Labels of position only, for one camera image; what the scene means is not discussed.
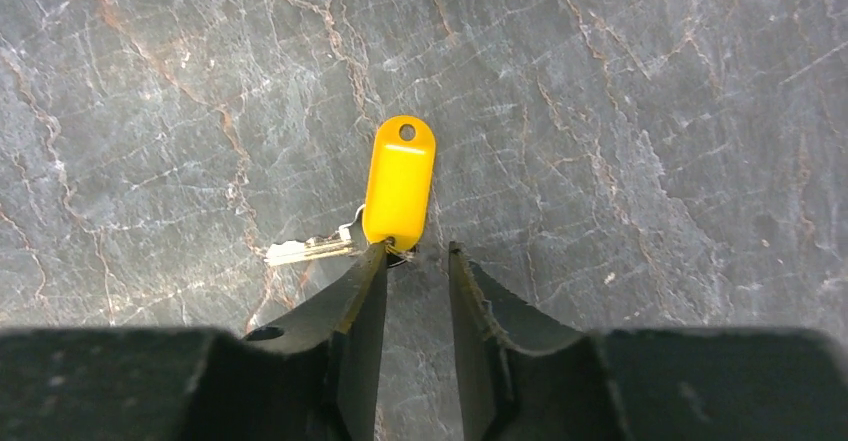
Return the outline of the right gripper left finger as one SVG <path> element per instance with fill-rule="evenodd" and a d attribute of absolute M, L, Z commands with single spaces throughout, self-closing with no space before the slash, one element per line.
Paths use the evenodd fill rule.
<path fill-rule="evenodd" d="M 370 440 L 387 254 L 244 337 L 211 327 L 1 334 L 5 440 Z"/>

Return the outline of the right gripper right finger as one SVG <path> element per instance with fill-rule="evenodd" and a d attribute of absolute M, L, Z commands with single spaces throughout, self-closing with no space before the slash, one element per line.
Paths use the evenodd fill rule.
<path fill-rule="evenodd" d="M 843 440 L 847 354 L 799 328 L 580 331 L 449 246 L 468 440 Z"/>

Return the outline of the yellow tagged key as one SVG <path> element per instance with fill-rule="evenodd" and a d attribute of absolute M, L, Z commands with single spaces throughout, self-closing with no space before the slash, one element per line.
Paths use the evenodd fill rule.
<path fill-rule="evenodd" d="M 426 224 L 437 141 L 429 125 L 398 115 L 376 131 L 364 204 L 353 220 L 326 236 L 271 245 L 270 267 L 341 256 L 358 256 L 381 244 L 395 259 L 407 261 L 417 250 Z"/>

